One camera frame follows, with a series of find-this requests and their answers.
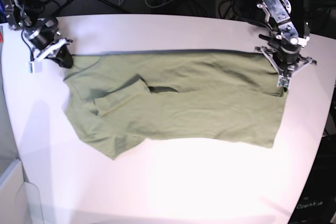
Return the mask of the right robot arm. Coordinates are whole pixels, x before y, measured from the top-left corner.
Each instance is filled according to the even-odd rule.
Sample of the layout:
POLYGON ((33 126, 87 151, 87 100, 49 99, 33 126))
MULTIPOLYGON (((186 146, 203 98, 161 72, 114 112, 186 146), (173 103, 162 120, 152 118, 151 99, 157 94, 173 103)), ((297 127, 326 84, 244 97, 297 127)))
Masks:
POLYGON ((39 19, 44 8, 54 0, 1 0, 1 13, 11 30, 21 32, 21 39, 29 50, 30 71, 34 63, 44 59, 55 62, 59 67, 70 69, 73 58, 68 50, 72 43, 59 32, 58 20, 54 16, 39 19))

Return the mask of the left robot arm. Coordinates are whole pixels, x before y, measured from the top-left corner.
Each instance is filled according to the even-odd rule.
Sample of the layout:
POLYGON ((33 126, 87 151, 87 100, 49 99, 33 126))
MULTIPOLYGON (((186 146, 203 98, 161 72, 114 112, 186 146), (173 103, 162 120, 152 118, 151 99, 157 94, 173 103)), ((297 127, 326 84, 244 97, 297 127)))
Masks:
POLYGON ((292 7, 288 0, 260 0, 257 8, 265 14, 264 22, 270 29, 270 36, 261 35, 269 47, 257 47, 256 50, 271 63, 278 74, 278 85, 284 87, 300 70, 317 63, 300 54, 310 40, 309 23, 304 22, 303 32, 298 32, 291 20, 292 7))

